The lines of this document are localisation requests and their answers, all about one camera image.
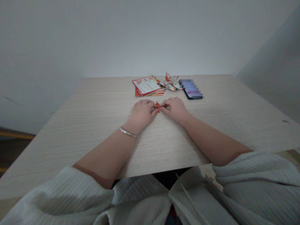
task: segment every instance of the smartphone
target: smartphone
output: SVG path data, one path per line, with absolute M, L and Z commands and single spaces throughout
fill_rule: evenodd
M 183 79 L 179 80 L 180 87 L 183 89 L 185 95 L 187 96 L 188 100 L 193 99 L 203 99 L 204 96 L 199 91 L 197 85 L 193 80 Z

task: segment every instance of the light wood grain tabletop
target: light wood grain tabletop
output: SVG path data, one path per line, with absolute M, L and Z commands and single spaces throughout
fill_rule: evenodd
M 181 76 L 194 80 L 204 95 L 201 100 L 188 100 L 183 91 L 134 97 L 134 79 L 86 78 L 0 179 L 0 199 L 22 196 L 72 166 L 125 123 L 141 99 L 162 103 L 180 97 L 192 115 L 255 151 L 300 147 L 300 125 L 230 75 Z M 207 163 L 187 132 L 158 113 L 137 137 L 118 177 Z

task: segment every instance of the white sweater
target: white sweater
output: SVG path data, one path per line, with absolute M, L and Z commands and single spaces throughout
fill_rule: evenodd
M 24 196 L 0 224 L 164 224 L 172 204 L 183 224 L 300 224 L 300 174 L 287 160 L 251 152 L 213 169 L 223 192 L 199 167 L 170 191 L 152 175 L 122 179 L 106 190 L 64 168 Z

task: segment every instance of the pixelated screen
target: pixelated screen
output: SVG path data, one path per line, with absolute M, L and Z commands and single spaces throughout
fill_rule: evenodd
M 192 99 L 202 99 L 204 96 L 199 91 L 199 88 L 197 85 L 195 85 L 195 82 L 193 80 L 183 79 L 179 80 L 180 87 L 185 90 L 185 93 L 188 95 L 188 97 Z

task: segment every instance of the silver bracelet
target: silver bracelet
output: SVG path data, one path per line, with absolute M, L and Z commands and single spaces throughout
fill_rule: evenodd
M 127 134 L 127 135 L 129 135 L 131 137 L 134 137 L 134 138 L 136 137 L 136 135 L 134 135 L 132 133 L 129 133 L 128 131 L 124 130 L 122 127 L 119 127 L 119 131 L 122 131 L 123 133 L 125 133 L 125 134 Z

